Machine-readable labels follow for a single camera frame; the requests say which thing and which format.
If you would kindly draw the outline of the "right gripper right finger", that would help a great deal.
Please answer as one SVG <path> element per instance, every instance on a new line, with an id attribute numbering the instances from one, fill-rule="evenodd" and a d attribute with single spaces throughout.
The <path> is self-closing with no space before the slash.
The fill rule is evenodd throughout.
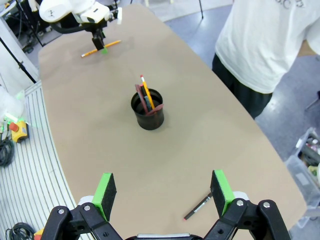
<path id="1" fill-rule="evenodd" d="M 253 204 L 236 198 L 223 170 L 212 171 L 210 191 L 219 218 L 205 240 L 232 240 L 238 230 L 249 231 L 254 240 L 291 238 L 277 204 L 271 199 Z"/>

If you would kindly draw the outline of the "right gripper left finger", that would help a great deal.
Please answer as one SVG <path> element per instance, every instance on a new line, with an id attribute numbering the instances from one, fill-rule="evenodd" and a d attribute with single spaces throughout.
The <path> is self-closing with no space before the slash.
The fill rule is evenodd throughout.
<path id="1" fill-rule="evenodd" d="M 91 200 L 72 210 L 62 205 L 51 210 L 41 239 L 78 240 L 81 235 L 91 234 L 96 240 L 120 240 L 110 224 L 116 193 L 114 175 L 104 173 Z"/>

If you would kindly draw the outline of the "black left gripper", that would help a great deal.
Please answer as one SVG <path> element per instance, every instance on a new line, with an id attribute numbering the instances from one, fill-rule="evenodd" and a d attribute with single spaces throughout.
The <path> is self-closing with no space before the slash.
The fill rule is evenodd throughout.
<path id="1" fill-rule="evenodd" d="M 104 32 L 103 32 L 103 28 L 105 27 L 104 24 L 93 24 L 93 23 L 89 23 L 87 25 L 86 31 L 87 32 L 91 32 L 92 33 L 92 42 L 95 46 L 95 48 L 98 51 L 101 51 L 103 54 L 107 54 L 108 50 L 105 47 L 104 44 L 104 39 L 106 38 Z"/>

